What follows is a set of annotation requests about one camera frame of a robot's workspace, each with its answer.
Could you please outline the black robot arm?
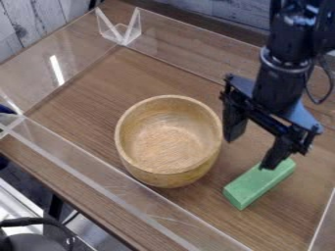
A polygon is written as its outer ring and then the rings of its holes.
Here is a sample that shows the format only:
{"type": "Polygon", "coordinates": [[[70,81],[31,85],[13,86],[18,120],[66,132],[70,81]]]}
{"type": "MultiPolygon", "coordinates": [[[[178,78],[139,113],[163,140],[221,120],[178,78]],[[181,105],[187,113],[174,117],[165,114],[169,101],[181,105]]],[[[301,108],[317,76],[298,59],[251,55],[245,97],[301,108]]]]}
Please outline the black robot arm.
{"type": "Polygon", "coordinates": [[[335,0],[272,0],[270,36],[259,53],[255,80],[226,76],[225,138],[235,141],[249,122],[274,136],[276,142],[261,162],[274,170],[294,154],[306,154],[321,122],[304,106],[308,83],[320,66],[335,88],[335,75],[326,54],[335,50],[335,0]]]}

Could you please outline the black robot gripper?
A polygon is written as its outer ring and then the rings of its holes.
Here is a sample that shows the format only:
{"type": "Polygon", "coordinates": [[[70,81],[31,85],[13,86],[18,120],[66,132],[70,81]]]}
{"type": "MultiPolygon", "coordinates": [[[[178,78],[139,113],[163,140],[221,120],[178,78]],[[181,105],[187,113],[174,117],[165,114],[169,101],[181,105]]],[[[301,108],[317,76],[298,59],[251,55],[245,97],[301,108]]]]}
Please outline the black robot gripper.
{"type": "Polygon", "coordinates": [[[292,154],[305,155],[316,136],[324,131],[302,104],[312,71],[310,59],[282,61],[263,48],[257,80],[226,75],[226,88],[221,93],[226,141],[238,140],[250,121],[276,136],[261,169],[276,170],[292,154]]]}

